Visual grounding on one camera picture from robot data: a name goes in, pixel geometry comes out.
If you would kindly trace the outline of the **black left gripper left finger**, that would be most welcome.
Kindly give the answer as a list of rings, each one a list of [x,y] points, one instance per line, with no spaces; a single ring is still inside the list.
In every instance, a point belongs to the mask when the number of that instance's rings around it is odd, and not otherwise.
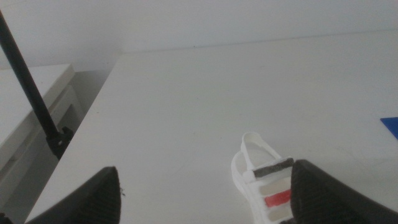
[[[36,224],[118,224],[121,188],[115,167],[104,167],[83,185],[33,218]]]

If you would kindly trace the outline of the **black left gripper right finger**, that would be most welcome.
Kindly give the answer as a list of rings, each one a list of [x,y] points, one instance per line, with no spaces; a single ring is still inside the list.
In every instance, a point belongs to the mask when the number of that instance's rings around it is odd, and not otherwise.
[[[290,207],[285,223],[397,224],[397,212],[348,187],[311,162],[280,163],[291,168]]]

